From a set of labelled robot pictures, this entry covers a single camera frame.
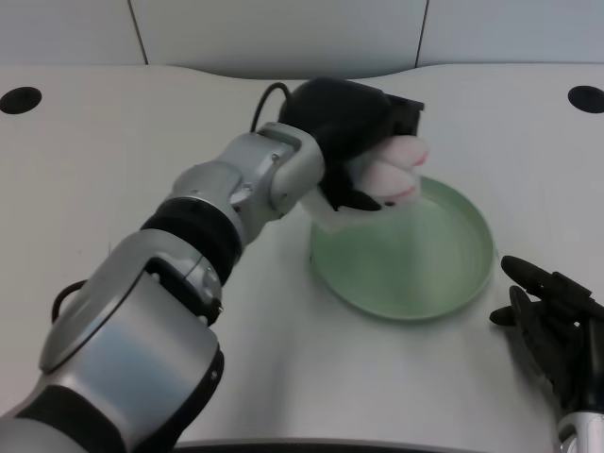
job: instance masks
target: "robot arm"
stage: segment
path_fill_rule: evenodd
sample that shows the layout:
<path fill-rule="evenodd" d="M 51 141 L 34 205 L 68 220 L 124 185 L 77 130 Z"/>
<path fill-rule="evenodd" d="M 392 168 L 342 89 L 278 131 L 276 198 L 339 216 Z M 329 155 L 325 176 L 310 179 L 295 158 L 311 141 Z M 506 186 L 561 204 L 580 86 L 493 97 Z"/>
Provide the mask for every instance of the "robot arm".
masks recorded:
<path fill-rule="evenodd" d="M 182 174 L 53 325 L 36 388 L 0 423 L 0 450 L 169 451 L 220 381 L 209 325 L 245 247 L 317 185 L 334 209 L 367 205 L 342 165 L 413 134 L 422 107 L 316 79 L 293 93 L 279 123 Z"/>

